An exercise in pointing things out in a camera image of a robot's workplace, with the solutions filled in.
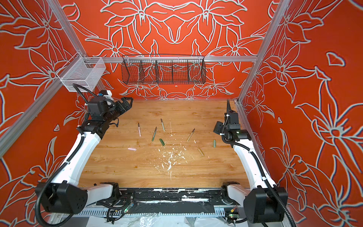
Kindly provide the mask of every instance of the wooden tabletop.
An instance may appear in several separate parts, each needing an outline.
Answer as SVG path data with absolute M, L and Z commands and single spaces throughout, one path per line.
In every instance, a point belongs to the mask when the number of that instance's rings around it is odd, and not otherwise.
M 94 149 L 79 186 L 118 182 L 120 187 L 213 188 L 226 181 L 237 181 L 249 187 L 237 154 L 213 133 L 216 122 L 224 120 L 226 105 L 225 100 L 135 100 L 132 108 L 119 117 L 119 127 L 111 125 Z M 155 127 L 158 129 L 152 142 Z

